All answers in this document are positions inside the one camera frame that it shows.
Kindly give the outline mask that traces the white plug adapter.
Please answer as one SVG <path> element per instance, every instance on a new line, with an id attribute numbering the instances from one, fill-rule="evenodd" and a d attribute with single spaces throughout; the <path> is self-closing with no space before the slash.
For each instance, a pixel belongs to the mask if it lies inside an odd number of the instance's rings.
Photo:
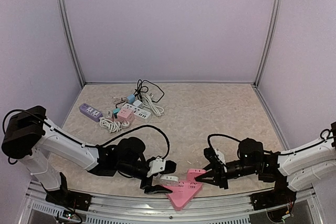
<path id="1" fill-rule="evenodd" d="M 161 175 L 159 181 L 163 186 L 178 186 L 179 184 L 179 178 L 172 175 Z"/>

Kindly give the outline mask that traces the pink triangular power strip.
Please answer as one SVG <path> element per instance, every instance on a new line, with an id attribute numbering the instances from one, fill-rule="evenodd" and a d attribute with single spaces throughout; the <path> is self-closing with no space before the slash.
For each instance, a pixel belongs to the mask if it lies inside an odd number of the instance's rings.
<path id="1" fill-rule="evenodd" d="M 176 186 L 163 187 L 172 191 L 167 198 L 174 210 L 181 211 L 202 190 L 203 184 L 194 180 L 180 180 Z"/>

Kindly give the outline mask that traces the pink cube socket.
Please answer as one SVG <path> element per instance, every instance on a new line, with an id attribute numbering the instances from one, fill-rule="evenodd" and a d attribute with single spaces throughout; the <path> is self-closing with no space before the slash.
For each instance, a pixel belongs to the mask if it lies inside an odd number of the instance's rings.
<path id="1" fill-rule="evenodd" d="M 134 112 L 130 109 L 123 108 L 117 113 L 117 121 L 118 122 L 129 122 L 132 123 L 134 121 Z"/>

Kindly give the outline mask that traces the purple power strip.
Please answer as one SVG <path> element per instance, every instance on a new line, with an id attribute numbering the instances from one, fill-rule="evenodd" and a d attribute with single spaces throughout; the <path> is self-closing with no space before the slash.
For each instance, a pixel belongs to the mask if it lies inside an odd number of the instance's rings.
<path id="1" fill-rule="evenodd" d="M 95 122 L 100 122 L 100 118 L 103 117 L 101 111 L 95 109 L 94 107 L 88 105 L 87 103 L 83 103 L 79 107 L 79 111 Z"/>

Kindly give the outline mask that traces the pink plug adapter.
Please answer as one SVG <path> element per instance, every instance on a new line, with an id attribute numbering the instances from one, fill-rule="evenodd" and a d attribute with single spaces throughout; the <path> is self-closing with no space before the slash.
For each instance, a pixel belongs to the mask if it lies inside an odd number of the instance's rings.
<path id="1" fill-rule="evenodd" d="M 204 170 L 204 169 L 196 169 L 196 168 L 188 169 L 187 175 L 186 175 L 186 180 L 189 181 L 189 182 L 194 182 L 196 177 L 198 177 L 202 174 L 205 174 L 205 173 L 206 173 L 206 170 Z"/>

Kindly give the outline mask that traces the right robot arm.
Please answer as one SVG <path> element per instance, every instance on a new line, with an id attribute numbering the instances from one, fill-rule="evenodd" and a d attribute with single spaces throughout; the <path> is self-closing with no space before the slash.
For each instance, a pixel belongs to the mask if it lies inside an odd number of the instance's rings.
<path id="1" fill-rule="evenodd" d="M 223 135 L 238 143 L 238 159 L 231 162 L 226 162 L 224 154 L 211 144 L 214 136 L 218 134 L 207 137 L 208 147 L 204 149 L 209 164 L 204 168 L 205 173 L 195 180 L 227 189 L 230 179 L 256 174 L 259 181 L 275 184 L 268 194 L 273 205 L 281 204 L 288 198 L 289 192 L 300 191 L 335 172 L 334 123 L 330 129 L 324 129 L 316 140 L 283 152 L 267 151 L 262 142 L 252 138 L 238 140 Z"/>

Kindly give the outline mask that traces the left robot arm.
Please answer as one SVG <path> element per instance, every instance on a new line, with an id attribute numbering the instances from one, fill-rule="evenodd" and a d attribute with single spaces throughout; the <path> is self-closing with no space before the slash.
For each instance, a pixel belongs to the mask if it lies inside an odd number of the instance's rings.
<path id="1" fill-rule="evenodd" d="M 122 133 L 116 137 L 117 144 L 113 143 L 113 138 L 103 144 L 88 144 L 59 128 L 46 117 L 46 109 L 40 105 L 9 111 L 4 116 L 2 129 L 1 148 L 9 162 L 24 164 L 64 206 L 73 201 L 74 195 L 67 189 L 64 175 L 48 165 L 41 150 L 67 159 L 96 176 L 113 177 L 119 173 L 126 178 L 139 179 L 140 188 L 148 195 L 172 193 L 162 185 L 153 185 L 152 181 L 154 176 L 175 172 L 176 163 L 166 156 L 146 159 L 145 143 L 137 137 L 126 138 Z"/>

